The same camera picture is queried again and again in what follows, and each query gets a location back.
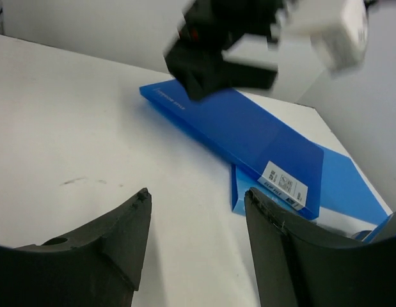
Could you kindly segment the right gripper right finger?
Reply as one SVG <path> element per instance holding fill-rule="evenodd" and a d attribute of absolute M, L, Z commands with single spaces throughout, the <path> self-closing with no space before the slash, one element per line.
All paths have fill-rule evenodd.
<path fill-rule="evenodd" d="M 244 204 L 262 306 L 396 306 L 396 212 L 357 238 L 324 229 L 256 188 Z"/>

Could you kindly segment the light blue notebook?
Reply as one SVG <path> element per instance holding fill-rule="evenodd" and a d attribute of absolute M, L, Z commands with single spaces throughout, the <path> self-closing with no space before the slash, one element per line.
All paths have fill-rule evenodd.
<path fill-rule="evenodd" d="M 322 156 L 321 198 L 319 216 L 312 222 L 359 240 L 372 239 L 370 232 L 379 232 L 387 221 L 396 219 L 396 212 L 389 212 L 374 196 L 348 155 L 317 148 Z"/>

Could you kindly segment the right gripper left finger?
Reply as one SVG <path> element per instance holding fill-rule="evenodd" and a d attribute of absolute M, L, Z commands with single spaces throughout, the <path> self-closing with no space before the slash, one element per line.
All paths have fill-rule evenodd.
<path fill-rule="evenodd" d="M 131 306 L 145 259 L 152 196 L 42 245 L 0 246 L 0 306 Z"/>

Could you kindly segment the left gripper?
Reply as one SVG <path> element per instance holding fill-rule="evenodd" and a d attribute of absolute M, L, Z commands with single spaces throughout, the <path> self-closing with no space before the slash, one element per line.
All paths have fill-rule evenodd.
<path fill-rule="evenodd" d="M 270 90 L 278 76 L 276 65 L 228 60 L 221 52 L 245 35 L 277 46 L 289 5 L 289 1 L 192 1 L 182 13 L 178 37 L 164 52 L 169 73 L 195 101 L 230 88 Z"/>

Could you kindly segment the blue plastic folder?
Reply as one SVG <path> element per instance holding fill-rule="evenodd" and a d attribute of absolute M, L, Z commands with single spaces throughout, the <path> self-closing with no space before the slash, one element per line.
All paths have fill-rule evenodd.
<path fill-rule="evenodd" d="M 191 100 L 176 80 L 141 86 L 169 119 L 303 217 L 319 216 L 324 152 L 236 90 Z"/>

